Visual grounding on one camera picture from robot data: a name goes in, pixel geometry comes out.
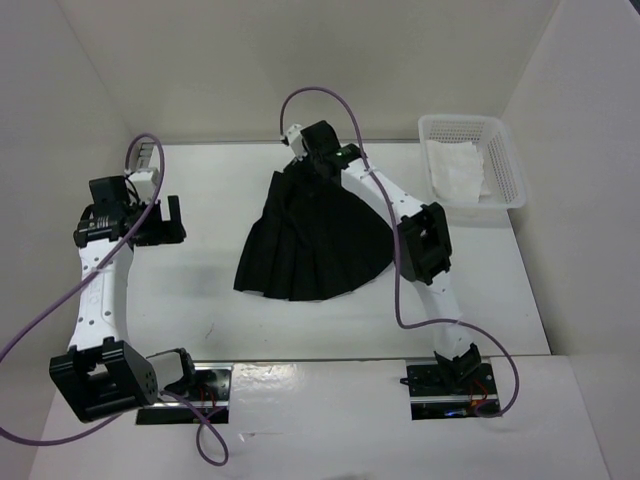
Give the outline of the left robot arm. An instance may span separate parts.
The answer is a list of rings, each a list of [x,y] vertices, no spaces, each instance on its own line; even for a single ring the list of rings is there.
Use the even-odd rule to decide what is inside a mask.
[[[82,279],[74,333],[49,374],[83,423],[152,405],[159,393],[151,362],[129,342],[128,276],[137,247],[179,244],[186,238],[179,198],[168,197],[164,219],[155,192],[156,168],[94,179],[73,240]]]

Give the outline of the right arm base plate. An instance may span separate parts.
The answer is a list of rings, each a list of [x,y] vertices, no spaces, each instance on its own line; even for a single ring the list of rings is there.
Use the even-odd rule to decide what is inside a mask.
[[[413,420],[477,418],[477,408],[485,414],[501,409],[489,362],[457,386],[448,386],[435,360],[410,361],[399,382],[408,389]]]

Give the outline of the black pleated skirt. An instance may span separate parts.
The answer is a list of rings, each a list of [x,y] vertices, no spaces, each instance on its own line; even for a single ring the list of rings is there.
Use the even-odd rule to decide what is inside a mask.
[[[392,262],[388,224],[363,200],[305,162],[273,173],[234,289],[270,299],[328,300],[374,280]]]

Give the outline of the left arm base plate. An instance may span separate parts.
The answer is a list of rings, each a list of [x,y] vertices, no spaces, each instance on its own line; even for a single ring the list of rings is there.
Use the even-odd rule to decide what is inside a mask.
[[[188,386],[181,397],[186,398],[214,425],[227,424],[232,386],[231,363],[195,363],[195,384]],[[154,405],[137,411],[138,426],[197,425],[193,412],[171,397],[163,396]]]

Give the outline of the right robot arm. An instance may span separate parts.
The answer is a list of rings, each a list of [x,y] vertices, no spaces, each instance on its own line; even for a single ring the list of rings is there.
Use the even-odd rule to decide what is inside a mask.
[[[394,262],[394,314],[403,330],[433,326],[432,346],[438,383],[454,394],[466,390],[481,356],[463,326],[451,286],[452,243],[444,208],[417,200],[382,174],[360,144],[343,146],[326,121],[294,124],[283,134],[295,158],[354,194],[391,228]],[[413,324],[401,319],[401,281],[411,283],[428,318]]]

